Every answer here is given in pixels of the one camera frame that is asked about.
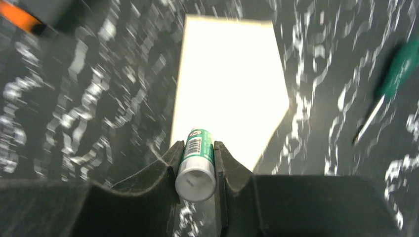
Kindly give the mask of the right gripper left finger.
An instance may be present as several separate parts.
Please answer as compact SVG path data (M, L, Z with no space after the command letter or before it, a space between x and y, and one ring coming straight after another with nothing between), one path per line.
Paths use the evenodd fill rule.
M163 157L107 188L91 181L1 180L3 237L170 237L175 176L184 150Z

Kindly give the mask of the white envelope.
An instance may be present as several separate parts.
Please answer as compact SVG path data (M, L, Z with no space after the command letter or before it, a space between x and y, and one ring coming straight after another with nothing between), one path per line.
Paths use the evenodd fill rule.
M186 16L171 143L205 129L252 171L289 106L271 21Z

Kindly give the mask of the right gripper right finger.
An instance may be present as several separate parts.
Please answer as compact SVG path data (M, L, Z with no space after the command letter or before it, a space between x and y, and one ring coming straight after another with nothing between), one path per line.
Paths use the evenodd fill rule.
M219 237L399 237L383 197L360 176L254 174L214 144Z

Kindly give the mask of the white green glue stick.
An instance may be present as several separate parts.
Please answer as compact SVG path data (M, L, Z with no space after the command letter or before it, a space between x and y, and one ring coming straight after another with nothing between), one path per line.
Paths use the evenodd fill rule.
M179 197L202 202L212 197L216 188L212 134L194 128L187 136L175 188Z

